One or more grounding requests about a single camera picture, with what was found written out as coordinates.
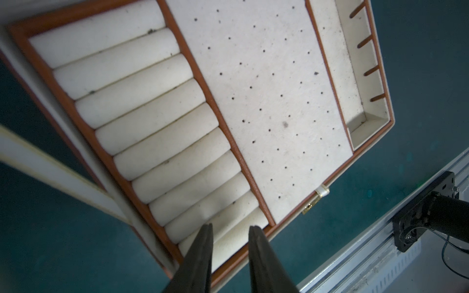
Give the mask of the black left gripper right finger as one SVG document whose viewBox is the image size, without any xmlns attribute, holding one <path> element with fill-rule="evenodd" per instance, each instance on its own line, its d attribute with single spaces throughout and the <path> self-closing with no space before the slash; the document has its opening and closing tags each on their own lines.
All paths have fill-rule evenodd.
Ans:
<svg viewBox="0 0 469 293">
<path fill-rule="evenodd" d="M 252 293 L 298 293 L 259 226 L 249 228 L 249 271 Z"/>
</svg>

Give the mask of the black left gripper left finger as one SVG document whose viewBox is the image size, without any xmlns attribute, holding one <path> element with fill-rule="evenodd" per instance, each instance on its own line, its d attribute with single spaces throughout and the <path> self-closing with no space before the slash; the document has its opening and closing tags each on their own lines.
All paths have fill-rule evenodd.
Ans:
<svg viewBox="0 0 469 293">
<path fill-rule="evenodd" d="M 213 226 L 204 224 L 199 230 L 182 265 L 164 293 L 209 293 L 211 290 Z"/>
</svg>

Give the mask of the brown jewelry box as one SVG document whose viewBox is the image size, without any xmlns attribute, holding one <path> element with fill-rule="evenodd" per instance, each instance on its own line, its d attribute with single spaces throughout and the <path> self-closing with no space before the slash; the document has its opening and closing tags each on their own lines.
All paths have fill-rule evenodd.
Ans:
<svg viewBox="0 0 469 293">
<path fill-rule="evenodd" d="M 219 291 L 389 132 L 370 1 L 2 1 L 1 60 L 91 181 L 1 127 L 1 161 L 131 225 Z"/>
</svg>

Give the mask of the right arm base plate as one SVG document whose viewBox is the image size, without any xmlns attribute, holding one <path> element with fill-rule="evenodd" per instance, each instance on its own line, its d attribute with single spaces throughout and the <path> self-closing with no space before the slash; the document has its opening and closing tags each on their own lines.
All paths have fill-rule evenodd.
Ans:
<svg viewBox="0 0 469 293">
<path fill-rule="evenodd" d="M 444 171 L 432 183 L 411 199 L 392 218 L 394 244 L 398 251 L 406 252 L 423 235 L 422 226 L 428 223 L 430 201 L 435 195 L 454 199 L 455 174 Z"/>
</svg>

